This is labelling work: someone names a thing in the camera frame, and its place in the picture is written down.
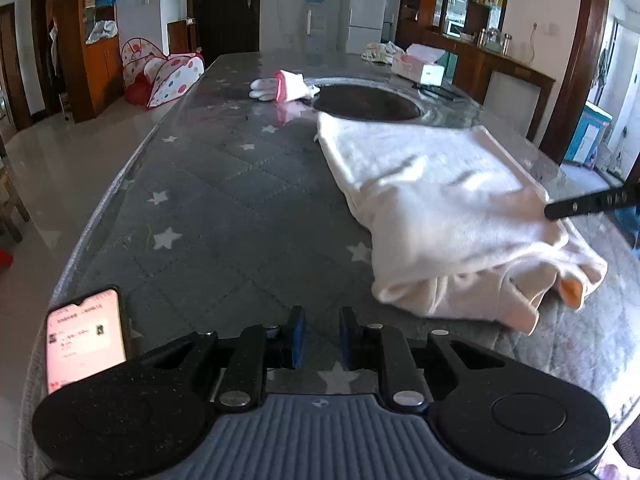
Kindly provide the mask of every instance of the blue gripper pad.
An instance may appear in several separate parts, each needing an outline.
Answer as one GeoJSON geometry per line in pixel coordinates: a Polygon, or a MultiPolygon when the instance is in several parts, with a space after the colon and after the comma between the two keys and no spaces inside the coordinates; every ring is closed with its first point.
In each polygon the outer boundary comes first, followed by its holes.
{"type": "Polygon", "coordinates": [[[187,459],[151,478],[493,479],[452,457],[422,418],[388,412],[373,395],[270,395],[257,410],[220,417],[187,459]]]}

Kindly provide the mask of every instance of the wooden chair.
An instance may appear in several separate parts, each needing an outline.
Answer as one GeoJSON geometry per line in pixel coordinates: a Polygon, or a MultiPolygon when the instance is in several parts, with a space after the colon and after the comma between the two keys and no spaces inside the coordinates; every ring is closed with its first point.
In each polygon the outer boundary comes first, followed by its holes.
{"type": "Polygon", "coordinates": [[[9,200],[0,203],[0,223],[4,229],[9,231],[9,234],[16,242],[21,242],[22,234],[20,234],[20,230],[11,220],[11,212],[15,207],[25,222],[28,222],[31,217],[29,216],[27,208],[25,208],[22,203],[22,200],[20,200],[20,196],[18,196],[18,192],[15,190],[14,184],[12,184],[6,168],[2,168],[0,170],[0,188],[4,188],[9,195],[9,200]]]}

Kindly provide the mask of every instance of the phone screen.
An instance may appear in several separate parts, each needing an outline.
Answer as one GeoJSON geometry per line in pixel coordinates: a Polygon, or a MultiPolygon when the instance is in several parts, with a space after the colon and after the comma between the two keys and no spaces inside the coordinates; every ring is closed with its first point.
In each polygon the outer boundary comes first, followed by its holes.
{"type": "Polygon", "coordinates": [[[47,316],[49,393],[126,360],[120,300],[112,288],[47,316]]]}

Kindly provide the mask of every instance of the refrigerator door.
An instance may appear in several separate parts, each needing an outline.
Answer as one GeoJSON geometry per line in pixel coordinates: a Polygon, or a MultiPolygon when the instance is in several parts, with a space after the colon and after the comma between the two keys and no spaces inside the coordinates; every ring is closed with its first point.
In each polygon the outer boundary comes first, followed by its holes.
{"type": "Polygon", "coordinates": [[[380,43],[382,30],[379,28],[349,27],[347,29],[347,54],[362,54],[367,44],[380,43]]]}
{"type": "Polygon", "coordinates": [[[348,25],[382,30],[385,5],[386,0],[350,0],[348,25]]]}

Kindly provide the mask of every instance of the cardboard box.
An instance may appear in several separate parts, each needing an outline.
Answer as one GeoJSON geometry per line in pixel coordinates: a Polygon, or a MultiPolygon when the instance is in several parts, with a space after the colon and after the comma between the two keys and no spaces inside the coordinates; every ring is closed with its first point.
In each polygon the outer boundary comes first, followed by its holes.
{"type": "Polygon", "coordinates": [[[398,54],[394,57],[391,72],[423,85],[439,86],[444,77],[443,66],[427,64],[408,54],[398,54]]]}

